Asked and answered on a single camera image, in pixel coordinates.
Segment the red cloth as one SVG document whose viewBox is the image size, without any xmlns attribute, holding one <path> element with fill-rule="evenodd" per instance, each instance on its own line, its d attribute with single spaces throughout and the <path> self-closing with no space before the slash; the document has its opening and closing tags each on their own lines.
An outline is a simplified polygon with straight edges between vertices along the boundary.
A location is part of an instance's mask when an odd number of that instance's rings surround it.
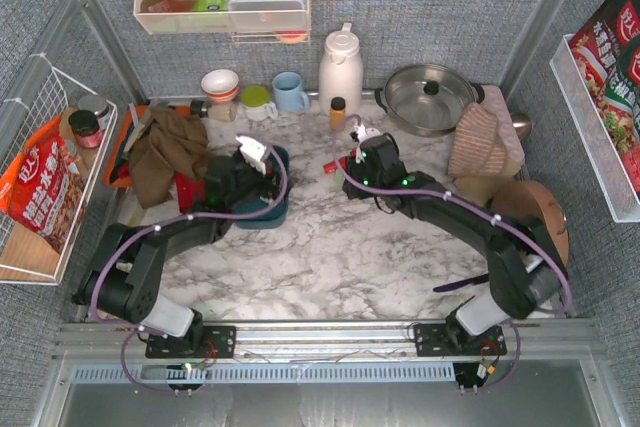
<svg viewBox="0 0 640 427">
<path fill-rule="evenodd" d="M 187 213 L 196 202 L 204 199 L 205 182 L 203 180 L 192 181 L 185 174 L 177 172 L 175 185 L 178 207 L 182 214 Z"/>
</svg>

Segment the pink striped towel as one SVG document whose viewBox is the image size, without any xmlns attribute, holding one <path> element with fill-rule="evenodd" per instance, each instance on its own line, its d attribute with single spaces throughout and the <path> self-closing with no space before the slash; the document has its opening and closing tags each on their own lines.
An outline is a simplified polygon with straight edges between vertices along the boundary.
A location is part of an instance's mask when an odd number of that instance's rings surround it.
<svg viewBox="0 0 640 427">
<path fill-rule="evenodd" d="M 448 175 L 497 176 L 506 163 L 498 118 L 480 104 L 471 103 L 456 125 Z"/>
</svg>

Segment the brown cloth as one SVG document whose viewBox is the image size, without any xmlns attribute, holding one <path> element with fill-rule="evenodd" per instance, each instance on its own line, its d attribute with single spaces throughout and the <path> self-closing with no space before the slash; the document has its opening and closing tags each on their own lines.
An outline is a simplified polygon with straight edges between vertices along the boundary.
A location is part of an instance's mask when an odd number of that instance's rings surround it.
<svg viewBox="0 0 640 427">
<path fill-rule="evenodd" d="M 166 201 L 176 173 L 201 181 L 215 156 L 197 115 L 183 116 L 169 107 L 151 107 L 150 113 L 148 134 L 128 154 L 132 189 L 144 209 Z"/>
</svg>

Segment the teal storage basket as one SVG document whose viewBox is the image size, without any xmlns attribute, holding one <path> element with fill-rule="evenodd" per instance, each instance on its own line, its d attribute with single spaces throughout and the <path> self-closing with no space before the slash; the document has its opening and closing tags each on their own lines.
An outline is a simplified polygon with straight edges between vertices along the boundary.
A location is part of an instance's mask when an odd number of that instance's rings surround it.
<svg viewBox="0 0 640 427">
<path fill-rule="evenodd" d="M 244 220 L 236 220 L 238 228 L 245 230 L 275 229 L 281 226 L 286 220 L 289 192 L 294 185 L 294 180 L 290 177 L 290 156 L 288 151 L 281 146 L 275 145 L 273 150 L 281 159 L 285 168 L 285 172 L 287 174 L 287 192 L 284 198 L 278 202 L 275 207 L 271 208 L 263 215 Z M 274 154 L 271 154 L 267 159 L 266 167 L 266 187 L 263 188 L 259 194 L 252 194 L 236 205 L 233 210 L 234 214 L 254 213 L 255 211 L 265 209 L 274 203 L 274 200 L 280 193 L 282 182 L 282 172 Z"/>
</svg>

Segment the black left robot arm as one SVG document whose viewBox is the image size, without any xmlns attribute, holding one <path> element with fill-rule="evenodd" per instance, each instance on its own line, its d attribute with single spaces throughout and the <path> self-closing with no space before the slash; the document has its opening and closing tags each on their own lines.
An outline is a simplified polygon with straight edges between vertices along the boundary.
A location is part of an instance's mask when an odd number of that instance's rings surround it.
<svg viewBox="0 0 640 427">
<path fill-rule="evenodd" d="M 242 150 L 214 158 L 203 194 L 186 213 L 155 225 L 114 223 L 105 230 L 73 303 L 99 322 L 123 321 L 173 338 L 194 335 L 199 314 L 160 292 L 165 263 L 221 240 L 234 224 L 282 217 L 291 185 L 289 154 L 280 146 L 257 159 Z"/>
</svg>

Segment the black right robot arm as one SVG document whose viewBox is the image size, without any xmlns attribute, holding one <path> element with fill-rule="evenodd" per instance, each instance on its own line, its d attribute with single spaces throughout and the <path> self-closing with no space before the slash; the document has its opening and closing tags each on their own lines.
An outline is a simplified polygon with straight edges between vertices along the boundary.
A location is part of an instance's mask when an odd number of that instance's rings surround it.
<svg viewBox="0 0 640 427">
<path fill-rule="evenodd" d="M 407 171 L 389 134 L 360 142 L 337 165 L 349 198 L 372 197 L 392 213 L 439 227 L 485 258 L 488 285 L 450 314 L 453 332 L 478 337 L 506 320 L 528 318 L 558 291 L 571 298 L 566 267 L 541 219 L 493 213 L 424 172 Z"/>
</svg>

